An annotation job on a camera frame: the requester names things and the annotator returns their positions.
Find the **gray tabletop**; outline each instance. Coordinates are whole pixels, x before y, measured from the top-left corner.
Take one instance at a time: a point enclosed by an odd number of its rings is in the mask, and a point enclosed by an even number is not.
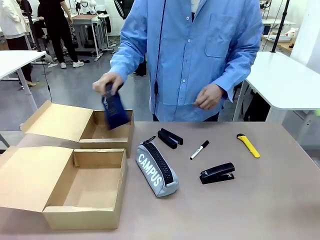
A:
[[[173,150],[154,140],[176,172],[180,188],[156,198],[135,160],[140,142],[165,128],[183,137]],[[237,139],[245,134],[261,154],[254,158]],[[205,141],[210,144],[194,160]],[[29,135],[20,146],[48,143]],[[53,231],[41,213],[0,208],[0,239],[33,240],[317,240],[320,172],[284,130],[268,123],[136,122],[119,228]],[[235,180],[202,185],[200,172],[232,162]]]

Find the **light blue button-up shirt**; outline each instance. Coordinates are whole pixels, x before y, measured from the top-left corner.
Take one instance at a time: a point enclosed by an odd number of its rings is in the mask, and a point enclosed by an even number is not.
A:
[[[204,121],[222,109],[225,97],[212,110],[192,106],[202,88],[216,84],[232,99],[234,86],[250,73],[263,31],[259,1],[201,0],[192,22],[190,0],[166,0],[156,98],[164,2],[134,1],[110,72],[126,81],[147,54],[150,111],[160,121]]]

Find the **hand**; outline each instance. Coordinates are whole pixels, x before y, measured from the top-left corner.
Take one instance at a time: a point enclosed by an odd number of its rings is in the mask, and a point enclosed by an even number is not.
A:
[[[101,95],[106,94],[106,84],[113,83],[111,94],[115,95],[118,87],[124,83],[121,76],[116,72],[107,72],[102,77],[92,84],[93,89]]]
[[[74,24],[74,21],[72,20],[72,17],[68,16],[68,23],[70,26]]]
[[[209,84],[201,90],[192,105],[203,110],[211,110],[219,103],[223,94],[224,90],[221,87],[214,83]]]

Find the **black pole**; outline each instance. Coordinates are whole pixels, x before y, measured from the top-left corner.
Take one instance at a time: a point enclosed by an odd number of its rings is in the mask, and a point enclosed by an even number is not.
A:
[[[282,14],[281,23],[280,23],[280,26],[279,26],[279,31],[278,31],[278,33],[276,35],[276,38],[275,38],[275,41],[274,41],[274,44],[273,44],[273,48],[272,48],[272,51],[271,51],[272,53],[276,52],[276,48],[277,48],[277,45],[278,45],[278,42],[279,42],[280,34],[281,34],[281,31],[282,31],[282,28],[284,27],[285,19],[286,19],[287,13],[288,13],[289,2],[290,2],[290,0],[286,0],[286,4],[285,4],[284,11],[283,11],[283,14]]]
[[[31,32],[32,32],[31,34],[33,35],[33,39],[34,39],[34,42],[35,42],[35,45],[36,45],[36,49],[38,50],[38,52],[41,52],[41,48],[40,48],[39,41],[38,41],[38,38],[37,38],[37,35],[36,35],[36,30],[35,30],[34,23],[32,22],[32,18],[31,18],[31,14],[30,14],[30,9],[29,9],[28,3],[27,3],[27,1],[23,1],[23,4],[24,4],[24,7],[25,7],[26,15],[27,15],[28,20],[29,20],[29,25],[30,25]]]

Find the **gray pencil case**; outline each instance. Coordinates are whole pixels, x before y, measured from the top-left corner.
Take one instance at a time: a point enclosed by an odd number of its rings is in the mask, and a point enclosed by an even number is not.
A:
[[[179,188],[178,177],[156,145],[155,136],[138,146],[135,161],[157,197],[173,194]]]

